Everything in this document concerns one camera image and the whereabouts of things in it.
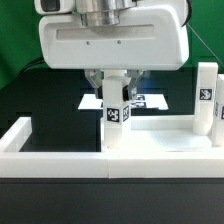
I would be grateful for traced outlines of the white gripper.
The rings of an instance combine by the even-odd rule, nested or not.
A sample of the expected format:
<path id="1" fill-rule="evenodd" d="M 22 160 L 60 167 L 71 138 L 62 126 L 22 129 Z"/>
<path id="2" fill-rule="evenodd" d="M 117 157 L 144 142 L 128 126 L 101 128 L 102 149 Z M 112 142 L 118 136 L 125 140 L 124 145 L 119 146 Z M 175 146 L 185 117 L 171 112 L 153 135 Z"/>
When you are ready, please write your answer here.
<path id="1" fill-rule="evenodd" d="M 38 0 L 38 13 L 46 63 L 86 69 L 97 99 L 100 69 L 132 69 L 123 88 L 123 100 L 132 101 L 143 70 L 177 70 L 189 57 L 189 0 Z"/>

